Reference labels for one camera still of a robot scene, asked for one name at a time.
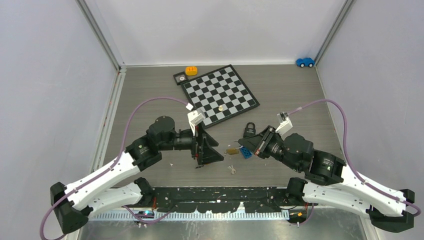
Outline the silver keys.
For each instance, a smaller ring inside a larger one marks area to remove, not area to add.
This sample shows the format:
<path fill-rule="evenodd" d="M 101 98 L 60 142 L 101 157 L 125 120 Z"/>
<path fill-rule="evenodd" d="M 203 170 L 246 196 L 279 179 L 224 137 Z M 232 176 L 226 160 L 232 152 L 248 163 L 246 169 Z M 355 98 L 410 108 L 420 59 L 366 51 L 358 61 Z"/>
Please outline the silver keys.
<path fill-rule="evenodd" d="M 237 172 L 237 170 L 232 165 L 228 166 L 227 168 L 230 170 L 230 173 L 232 175 L 234 175 Z"/>

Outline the black padlock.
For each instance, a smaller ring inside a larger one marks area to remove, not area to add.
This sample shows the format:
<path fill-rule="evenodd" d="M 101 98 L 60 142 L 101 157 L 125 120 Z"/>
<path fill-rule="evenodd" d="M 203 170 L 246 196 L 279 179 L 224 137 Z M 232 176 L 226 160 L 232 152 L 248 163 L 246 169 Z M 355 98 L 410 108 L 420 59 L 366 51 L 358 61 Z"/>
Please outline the black padlock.
<path fill-rule="evenodd" d="M 256 135 L 256 125 L 253 122 L 248 122 L 243 131 L 243 138 L 248 138 Z"/>

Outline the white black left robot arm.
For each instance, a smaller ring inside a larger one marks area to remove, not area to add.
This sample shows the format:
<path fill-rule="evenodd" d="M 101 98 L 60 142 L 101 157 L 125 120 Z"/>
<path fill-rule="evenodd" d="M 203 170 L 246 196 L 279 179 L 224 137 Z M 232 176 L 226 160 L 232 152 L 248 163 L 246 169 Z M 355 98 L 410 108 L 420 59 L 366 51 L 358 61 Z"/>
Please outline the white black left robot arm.
<path fill-rule="evenodd" d="M 154 191 L 146 179 L 140 177 L 120 188 L 113 186 L 159 162 L 163 151 L 189 150 L 199 168 L 223 161 L 224 156 L 214 149 L 219 143 L 205 131 L 201 117 L 193 112 L 188 116 L 195 123 L 179 131 L 175 130 L 173 118 L 158 117 L 145 135 L 108 164 L 73 183 L 53 184 L 51 205 L 62 233 L 70 234 L 90 218 L 114 208 L 135 204 L 148 207 Z"/>

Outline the small brass padlock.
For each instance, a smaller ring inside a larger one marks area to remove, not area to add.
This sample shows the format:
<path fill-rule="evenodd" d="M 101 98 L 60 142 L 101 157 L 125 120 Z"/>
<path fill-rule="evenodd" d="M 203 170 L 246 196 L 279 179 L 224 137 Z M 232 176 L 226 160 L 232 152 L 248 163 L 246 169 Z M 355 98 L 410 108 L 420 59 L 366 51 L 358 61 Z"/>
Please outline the small brass padlock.
<path fill-rule="evenodd" d="M 236 155 L 236 154 L 239 154 L 239 153 L 240 153 L 240 150 L 239 150 L 239 148 L 236 148 L 236 147 L 227 148 L 226 151 L 225 151 L 226 155 Z"/>

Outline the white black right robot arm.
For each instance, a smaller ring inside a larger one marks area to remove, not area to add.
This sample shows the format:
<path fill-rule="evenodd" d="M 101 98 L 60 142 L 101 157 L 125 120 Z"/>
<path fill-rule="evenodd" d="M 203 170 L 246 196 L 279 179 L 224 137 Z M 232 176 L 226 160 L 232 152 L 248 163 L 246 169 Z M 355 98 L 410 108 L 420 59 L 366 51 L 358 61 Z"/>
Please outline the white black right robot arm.
<path fill-rule="evenodd" d="M 401 233 L 414 227 L 414 216 L 407 205 L 414 203 L 410 189 L 381 186 L 377 192 L 355 175 L 345 160 L 325 151 L 292 133 L 285 139 L 268 126 L 262 132 L 237 141 L 261 159 L 269 157 L 286 165 L 304 178 L 290 178 L 285 198 L 291 205 L 300 203 L 326 205 L 365 219 L 381 230 Z"/>

